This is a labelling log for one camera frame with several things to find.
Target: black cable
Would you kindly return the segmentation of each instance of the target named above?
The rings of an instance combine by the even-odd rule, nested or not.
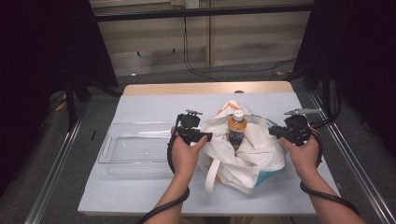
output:
[[[312,134],[312,136],[314,136],[314,138],[315,138],[315,139],[317,140],[317,142],[318,142],[318,158],[317,158],[317,168],[318,168],[318,166],[319,166],[320,163],[321,163],[321,157],[322,157],[322,155],[323,155],[323,142],[322,142],[322,140],[321,140],[321,138],[320,138],[320,136],[319,136],[318,133],[316,133],[316,132],[314,132],[314,131],[311,131],[311,134]],[[319,191],[315,191],[315,190],[309,189],[309,188],[307,188],[307,187],[304,185],[303,182],[300,183],[300,188],[301,188],[301,190],[302,190],[303,192],[305,192],[305,193],[307,193],[307,194],[310,194],[310,195],[313,195],[313,196],[316,196],[316,197],[319,197],[319,198],[327,199],[327,200],[330,200],[330,201],[335,202],[335,203],[340,203],[340,204],[342,204],[343,206],[346,206],[347,208],[351,209],[351,210],[352,210],[353,212],[355,212],[358,216],[360,215],[360,214],[359,214],[359,211],[358,211],[358,209],[355,207],[355,205],[353,205],[352,203],[350,203],[349,201],[347,201],[347,200],[345,200],[345,199],[343,199],[343,198],[341,198],[341,197],[338,197],[338,196],[331,195],[331,194],[328,194],[328,193],[319,192]]]
[[[257,69],[257,70],[238,70],[238,69],[220,69],[220,70],[210,70],[210,71],[202,71],[202,70],[198,70],[194,67],[192,67],[191,63],[190,63],[190,58],[189,58],[189,43],[188,43],[188,36],[187,36],[187,22],[186,22],[186,18],[184,18],[184,50],[183,50],[183,55],[184,55],[184,64],[186,65],[186,67],[196,76],[200,76],[200,77],[207,77],[210,78],[212,80],[215,80],[217,82],[219,82],[218,79],[215,79],[213,77],[209,77],[205,74],[211,74],[211,73],[217,73],[217,72],[245,72],[245,73],[254,73],[254,72],[266,72],[266,71],[271,71],[272,70],[272,75],[269,77],[268,81],[270,81],[273,76],[274,76],[274,71],[276,68],[286,64],[286,63],[293,63],[295,62],[296,58],[292,58],[283,62],[279,62],[276,63],[274,66],[270,67],[270,68],[264,68],[264,69]]]
[[[341,92],[339,87],[336,85],[335,86],[335,93],[333,97],[333,112],[329,114],[329,117],[327,119],[321,120],[321,121],[316,121],[318,119],[315,119],[314,121],[310,122],[311,125],[317,124],[316,126],[312,126],[314,129],[319,129],[323,127],[324,125],[333,122],[338,115],[340,114],[341,111]]]
[[[175,125],[175,129],[172,132],[172,136],[171,136],[171,138],[169,140],[169,143],[168,143],[168,149],[166,151],[168,164],[169,164],[170,169],[172,170],[172,173],[175,173],[175,167],[174,167],[173,162],[172,162],[172,147],[173,147],[173,144],[175,143],[176,138],[178,137],[178,135],[176,134],[176,130],[177,130],[176,127],[178,125],[178,122],[179,122],[179,120],[177,119],[176,125]],[[151,211],[146,213],[144,216],[142,216],[139,219],[139,221],[137,221],[136,224],[143,224],[149,218],[154,217],[155,215],[157,215],[157,214],[159,214],[159,213],[161,213],[161,212],[163,212],[163,211],[165,211],[165,210],[167,210],[167,209],[169,209],[169,208],[171,208],[173,206],[176,206],[176,205],[178,205],[180,203],[183,203],[184,201],[186,201],[189,198],[189,196],[190,196],[190,189],[189,189],[189,187],[187,187],[186,192],[184,192],[184,194],[180,198],[177,198],[177,199],[173,200],[172,202],[165,203],[165,204],[163,204],[161,206],[158,206],[158,207],[152,209]]]

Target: transparent tray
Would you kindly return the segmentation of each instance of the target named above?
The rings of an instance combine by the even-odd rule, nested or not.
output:
[[[108,173],[131,178],[169,178],[166,158],[170,122],[112,124],[100,149],[98,162]]]

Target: wall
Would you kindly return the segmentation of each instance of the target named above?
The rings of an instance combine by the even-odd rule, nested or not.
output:
[[[311,2],[201,0],[200,7],[252,7]],[[163,0],[147,1],[146,4],[141,4],[139,0],[91,0],[91,3],[95,14],[179,9]],[[291,12],[187,18],[189,61],[193,67],[204,67],[296,57],[308,17],[309,12]],[[99,27],[117,76],[186,68],[182,18],[100,22]]]

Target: white tabletop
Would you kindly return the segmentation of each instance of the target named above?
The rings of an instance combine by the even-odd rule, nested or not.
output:
[[[230,100],[243,103],[253,114],[284,125],[284,112],[301,108],[294,92],[232,94],[123,95],[112,121],[116,123],[169,122],[186,109],[204,114],[201,124],[216,116]],[[170,179],[138,179],[112,175],[106,163],[92,167],[78,211],[87,215],[131,215],[147,213],[158,202]],[[323,178],[337,191],[326,161],[318,168]],[[265,180],[251,194],[216,182],[213,193],[205,192],[205,175],[197,168],[190,183],[191,196],[183,203],[185,216],[293,216],[314,215],[307,194],[287,155],[286,166]]]

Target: black backdrop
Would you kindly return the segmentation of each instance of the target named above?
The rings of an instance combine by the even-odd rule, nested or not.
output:
[[[328,72],[396,156],[396,6],[393,1],[317,0],[294,69],[314,89]]]
[[[49,98],[85,86],[118,86],[88,0],[22,0],[0,3],[0,195],[29,157]]]

